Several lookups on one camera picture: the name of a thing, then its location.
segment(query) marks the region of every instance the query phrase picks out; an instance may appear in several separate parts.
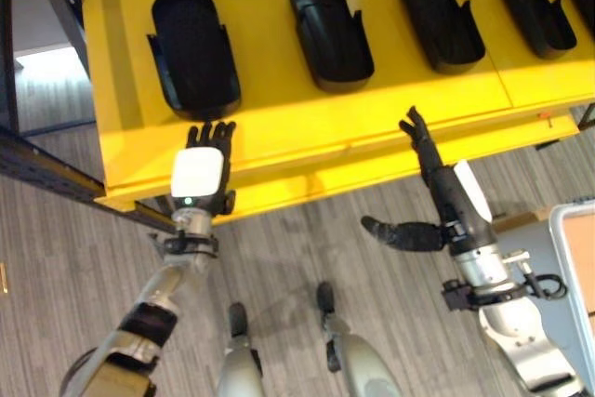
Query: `white sensor pad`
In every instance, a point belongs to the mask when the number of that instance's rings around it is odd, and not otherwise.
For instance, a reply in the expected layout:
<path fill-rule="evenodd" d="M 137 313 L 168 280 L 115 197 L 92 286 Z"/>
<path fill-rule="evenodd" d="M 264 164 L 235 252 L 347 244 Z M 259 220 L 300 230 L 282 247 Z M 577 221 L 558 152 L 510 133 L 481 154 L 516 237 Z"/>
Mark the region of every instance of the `white sensor pad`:
<path fill-rule="evenodd" d="M 171 177 L 173 197 L 202 197 L 219 189 L 223 154 L 217 148 L 188 148 L 178 152 Z"/>
<path fill-rule="evenodd" d="M 473 171 L 471 170 L 471 166 L 467 163 L 467 160 L 461 160 L 455 165 L 455 174 L 458 177 L 458 180 L 463 185 L 463 189 L 471 199 L 473 206 L 479 213 L 479 215 L 488 222 L 492 221 L 492 212 L 490 211 L 490 207 L 487 204 L 487 200 L 485 200 L 485 195 L 483 195 L 482 187 L 477 182 Z"/>

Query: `yellow shelving unit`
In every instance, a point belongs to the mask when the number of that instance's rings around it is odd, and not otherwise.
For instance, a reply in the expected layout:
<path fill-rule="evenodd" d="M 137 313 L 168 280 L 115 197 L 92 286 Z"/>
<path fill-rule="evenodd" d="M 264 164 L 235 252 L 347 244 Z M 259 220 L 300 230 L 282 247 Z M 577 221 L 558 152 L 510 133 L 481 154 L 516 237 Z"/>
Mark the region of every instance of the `yellow shelving unit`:
<path fill-rule="evenodd" d="M 146 37 L 154 33 L 153 1 L 84 0 L 106 178 L 100 201 L 122 211 L 168 192 L 190 125 L 168 108 L 159 85 Z M 242 107 L 230 117 L 238 123 L 234 217 L 417 172 L 397 126 L 411 105 L 455 161 L 573 135 L 568 107 L 595 92 L 595 76 L 587 75 L 595 73 L 593 39 L 566 1 L 578 47 L 542 61 L 527 53 L 501 0 L 471 0 L 487 55 L 467 73 L 442 75 L 426 62 L 401 0 L 348 0 L 363 11 L 376 72 L 346 95 L 312 82 L 289 0 L 214 1 L 242 87 Z M 531 83 L 515 73 L 528 73 Z"/>

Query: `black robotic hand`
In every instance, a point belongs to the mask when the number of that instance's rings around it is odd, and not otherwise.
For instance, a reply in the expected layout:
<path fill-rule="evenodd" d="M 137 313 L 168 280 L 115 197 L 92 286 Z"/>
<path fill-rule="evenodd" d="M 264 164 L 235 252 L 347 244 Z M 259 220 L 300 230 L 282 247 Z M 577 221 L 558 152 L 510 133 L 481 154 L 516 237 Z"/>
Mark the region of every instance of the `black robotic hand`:
<path fill-rule="evenodd" d="M 399 122 L 401 130 L 411 137 L 411 147 L 416 151 L 421 169 L 421 177 L 426 186 L 430 186 L 431 174 L 440 167 L 443 167 L 443 160 L 440 158 L 436 144 L 431 139 L 426 122 L 417 112 L 415 107 L 409 109 L 407 116 L 413 122 L 412 125 L 404 120 Z"/>
<path fill-rule="evenodd" d="M 186 148 L 212 147 L 219 149 L 223 154 L 223 169 L 219 187 L 214 194 L 192 197 L 191 202 L 187 202 L 188 198 L 178 199 L 178 207 L 192 206 L 201 208 L 208 211 L 212 217 L 219 214 L 227 215 L 232 212 L 235 204 L 235 191 L 226 190 L 230 180 L 231 136 L 234 129 L 235 123 L 233 121 L 228 124 L 223 122 L 217 123 L 215 128 L 213 128 L 211 123 L 205 123 L 203 128 L 200 129 L 200 133 L 197 126 L 190 128 Z"/>
<path fill-rule="evenodd" d="M 415 107 L 407 116 L 413 124 L 402 120 L 399 127 L 411 137 L 421 177 L 430 189 L 441 225 L 424 222 L 389 225 L 365 216 L 364 227 L 380 242 L 404 251 L 439 251 L 449 245 L 454 255 L 494 243 L 496 237 L 490 222 L 479 215 L 455 170 L 444 165 L 424 119 Z"/>
<path fill-rule="evenodd" d="M 426 123 L 416 108 L 412 107 L 407 116 L 413 124 L 401 120 L 399 127 L 411 137 L 411 146 L 417 152 L 419 159 L 421 177 L 429 186 L 431 173 L 442 167 L 443 162 L 431 139 Z M 442 228 L 431 223 L 405 222 L 393 225 L 380 222 L 370 216 L 364 216 L 362 225 L 381 243 L 402 251 L 439 251 L 445 244 Z"/>

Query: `black cable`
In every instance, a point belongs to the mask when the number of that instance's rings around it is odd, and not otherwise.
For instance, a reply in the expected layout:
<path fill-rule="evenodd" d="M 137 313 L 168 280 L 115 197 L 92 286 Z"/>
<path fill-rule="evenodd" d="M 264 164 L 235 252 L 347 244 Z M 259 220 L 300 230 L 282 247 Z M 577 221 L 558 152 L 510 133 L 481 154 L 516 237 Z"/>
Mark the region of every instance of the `black cable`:
<path fill-rule="evenodd" d="M 62 379 L 62 382 L 59 385 L 59 397 L 62 397 L 66 393 L 66 388 L 68 388 L 68 384 L 71 382 L 74 375 L 79 371 L 81 367 L 85 365 L 89 358 L 91 358 L 91 355 L 93 355 L 93 352 L 95 352 L 96 349 L 97 348 L 93 348 L 85 352 L 80 357 L 78 357 L 76 361 L 68 369 L 68 371 L 66 371 L 66 374 L 64 375 L 64 378 Z"/>
<path fill-rule="evenodd" d="M 537 283 L 539 284 L 539 288 L 541 288 L 543 290 L 545 299 L 547 299 L 548 301 L 555 300 L 555 299 L 562 299 L 568 294 L 568 287 L 566 286 L 566 284 L 564 283 L 562 278 L 557 274 L 538 274 L 535 276 L 535 279 L 536 279 Z M 547 288 L 543 288 L 543 287 L 541 287 L 540 283 L 542 283 L 544 281 L 552 281 L 553 283 L 556 283 L 558 285 L 558 288 L 556 290 L 554 290 L 553 292 Z M 531 295 L 536 297 L 537 291 L 534 290 Z"/>

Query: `robotic arm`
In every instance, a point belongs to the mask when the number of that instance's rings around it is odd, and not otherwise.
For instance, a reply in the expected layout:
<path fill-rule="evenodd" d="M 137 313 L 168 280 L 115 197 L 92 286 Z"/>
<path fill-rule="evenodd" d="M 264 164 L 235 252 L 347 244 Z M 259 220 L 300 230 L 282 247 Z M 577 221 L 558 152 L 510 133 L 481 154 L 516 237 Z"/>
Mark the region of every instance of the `robotic arm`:
<path fill-rule="evenodd" d="M 400 122 L 417 152 L 421 176 L 438 210 L 439 226 L 424 222 L 399 225 L 363 217 L 362 224 L 378 240 L 402 251 L 440 251 L 448 245 L 464 280 L 443 285 L 449 309 L 477 311 L 483 332 L 507 357 L 522 386 L 534 396 L 578 397 L 584 385 L 560 349 L 547 337 L 537 306 L 527 297 L 563 298 L 566 286 L 556 275 L 536 276 L 529 254 L 517 251 L 503 256 L 491 225 L 491 214 L 477 180 L 466 164 L 444 165 L 426 124 L 411 108 L 413 124 Z M 521 270 L 525 283 L 517 283 L 510 265 Z M 557 282 L 550 291 L 542 281 Z"/>
<path fill-rule="evenodd" d="M 234 128 L 235 123 L 218 123 L 214 129 L 207 123 L 200 135 L 198 128 L 191 128 L 172 177 L 177 208 L 172 219 L 178 234 L 163 243 L 152 238 L 164 265 L 118 327 L 73 365 L 60 397 L 155 395 L 149 375 L 182 314 L 180 291 L 205 278 L 210 261 L 218 255 L 211 220 L 233 210 L 235 195 L 226 189 Z"/>

